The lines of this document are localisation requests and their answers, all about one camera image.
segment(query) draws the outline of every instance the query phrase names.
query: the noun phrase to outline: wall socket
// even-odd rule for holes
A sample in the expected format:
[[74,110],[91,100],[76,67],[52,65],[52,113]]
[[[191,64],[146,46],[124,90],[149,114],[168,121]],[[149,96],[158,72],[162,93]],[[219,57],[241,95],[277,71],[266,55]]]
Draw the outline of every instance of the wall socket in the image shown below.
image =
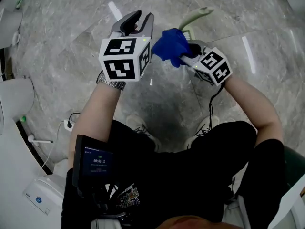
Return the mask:
[[72,126],[70,128],[68,128],[68,119],[64,120],[65,129],[68,130],[69,132],[72,132],[72,129],[73,129],[74,125],[75,125],[75,122],[70,120],[70,123],[71,123]]

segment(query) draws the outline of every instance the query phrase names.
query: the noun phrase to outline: forearm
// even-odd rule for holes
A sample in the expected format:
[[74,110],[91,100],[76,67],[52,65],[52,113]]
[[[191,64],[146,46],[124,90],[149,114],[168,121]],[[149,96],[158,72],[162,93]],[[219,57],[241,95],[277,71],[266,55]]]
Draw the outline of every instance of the forearm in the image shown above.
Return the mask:
[[282,124],[272,103],[255,87],[231,76],[225,83],[226,90],[237,101],[251,123],[261,135],[258,142],[265,139],[283,141]]
[[86,135],[107,142],[121,91],[99,83],[81,112],[70,136],[69,167],[73,167],[77,135]]

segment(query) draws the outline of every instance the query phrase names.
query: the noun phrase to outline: screen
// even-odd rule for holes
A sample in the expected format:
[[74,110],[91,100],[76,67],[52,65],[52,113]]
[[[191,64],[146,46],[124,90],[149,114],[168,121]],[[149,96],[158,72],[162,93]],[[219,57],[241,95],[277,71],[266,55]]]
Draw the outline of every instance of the screen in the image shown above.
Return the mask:
[[113,153],[85,147],[82,174],[84,176],[108,176],[112,166]]

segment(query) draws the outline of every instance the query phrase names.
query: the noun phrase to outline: silver watch band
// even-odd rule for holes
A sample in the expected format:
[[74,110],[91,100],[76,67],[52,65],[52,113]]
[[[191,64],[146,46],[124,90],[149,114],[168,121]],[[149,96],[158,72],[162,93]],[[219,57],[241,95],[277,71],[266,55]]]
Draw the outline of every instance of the silver watch band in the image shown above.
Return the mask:
[[104,84],[107,84],[109,86],[112,86],[112,87],[114,87],[116,89],[119,89],[121,91],[124,90],[124,87],[126,85],[126,82],[109,82],[109,81],[107,81],[106,76],[104,74],[104,71],[101,71],[101,73],[97,77],[96,83],[98,84],[100,82],[104,83]]

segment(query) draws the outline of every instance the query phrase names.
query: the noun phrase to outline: white cube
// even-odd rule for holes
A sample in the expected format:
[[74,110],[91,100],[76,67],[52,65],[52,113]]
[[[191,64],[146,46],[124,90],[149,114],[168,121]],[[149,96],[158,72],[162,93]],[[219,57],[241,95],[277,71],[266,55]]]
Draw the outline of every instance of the white cube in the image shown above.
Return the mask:
[[192,66],[200,79],[216,86],[223,83],[231,74],[230,64],[217,48],[207,53],[199,62]]
[[118,37],[102,40],[99,60],[112,82],[137,82],[151,61],[150,37]]

